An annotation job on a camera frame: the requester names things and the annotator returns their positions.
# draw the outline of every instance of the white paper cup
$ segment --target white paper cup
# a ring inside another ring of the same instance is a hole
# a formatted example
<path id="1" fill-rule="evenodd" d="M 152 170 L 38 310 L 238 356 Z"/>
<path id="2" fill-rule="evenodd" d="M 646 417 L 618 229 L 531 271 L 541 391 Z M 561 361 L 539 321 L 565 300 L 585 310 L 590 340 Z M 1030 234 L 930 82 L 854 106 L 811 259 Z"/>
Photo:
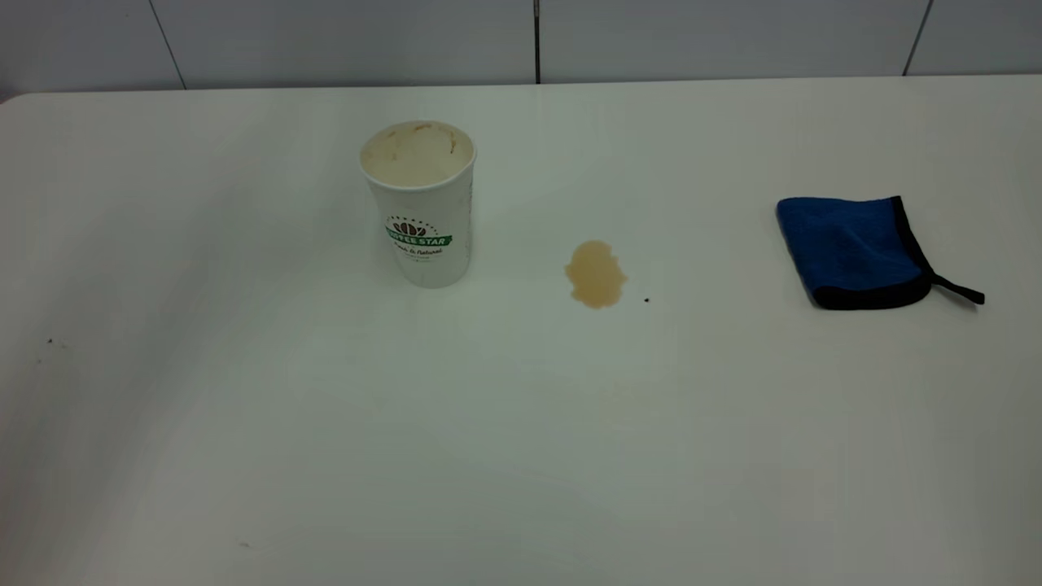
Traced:
<path id="1" fill-rule="evenodd" d="M 477 149 L 431 120 L 389 126 L 358 155 L 398 266 L 414 285 L 452 285 L 470 264 L 470 203 Z"/>

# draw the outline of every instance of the coffee residue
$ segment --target coffee residue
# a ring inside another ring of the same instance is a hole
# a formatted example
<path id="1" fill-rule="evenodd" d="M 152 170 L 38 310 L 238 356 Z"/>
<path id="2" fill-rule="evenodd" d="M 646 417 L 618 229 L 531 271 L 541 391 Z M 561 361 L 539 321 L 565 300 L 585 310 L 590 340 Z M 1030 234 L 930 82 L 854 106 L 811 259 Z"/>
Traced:
<path id="1" fill-rule="evenodd" d="M 619 268 L 619 258 L 612 255 L 612 247 L 599 240 L 579 244 L 565 274 L 572 282 L 572 297 L 595 310 L 617 303 L 622 284 L 628 280 Z"/>

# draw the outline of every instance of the blue towel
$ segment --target blue towel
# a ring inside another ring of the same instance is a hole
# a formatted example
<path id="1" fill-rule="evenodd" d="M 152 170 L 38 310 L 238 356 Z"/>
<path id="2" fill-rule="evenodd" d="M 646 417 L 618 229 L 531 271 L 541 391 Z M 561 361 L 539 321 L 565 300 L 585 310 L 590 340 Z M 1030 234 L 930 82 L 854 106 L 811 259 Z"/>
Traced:
<path id="1" fill-rule="evenodd" d="M 783 199 L 778 223 L 796 270 L 828 310 L 882 310 L 922 299 L 934 285 L 976 304 L 984 294 L 939 276 L 912 235 L 900 196 L 874 201 Z"/>

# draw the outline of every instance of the blue cloth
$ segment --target blue cloth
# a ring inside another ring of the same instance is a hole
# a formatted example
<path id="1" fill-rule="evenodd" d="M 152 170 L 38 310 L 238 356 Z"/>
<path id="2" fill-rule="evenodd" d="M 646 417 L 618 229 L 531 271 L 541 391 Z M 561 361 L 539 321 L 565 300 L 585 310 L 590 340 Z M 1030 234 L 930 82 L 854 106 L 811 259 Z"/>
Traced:
<path id="1" fill-rule="evenodd" d="M 796 270 L 813 295 L 820 287 L 867 291 L 908 283 L 923 271 L 897 230 L 891 199 L 784 199 L 778 222 Z"/>

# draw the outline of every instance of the coffee spill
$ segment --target coffee spill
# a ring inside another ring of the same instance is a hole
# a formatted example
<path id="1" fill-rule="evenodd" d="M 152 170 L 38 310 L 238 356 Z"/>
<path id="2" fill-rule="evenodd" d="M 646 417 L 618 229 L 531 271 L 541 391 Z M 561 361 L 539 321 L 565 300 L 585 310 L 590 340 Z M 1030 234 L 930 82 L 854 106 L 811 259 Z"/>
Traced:
<path id="1" fill-rule="evenodd" d="M 619 258 L 612 255 L 612 247 L 599 240 L 579 244 L 565 274 L 574 288 L 572 297 L 595 310 L 617 303 L 622 284 L 628 280 L 619 268 Z"/>

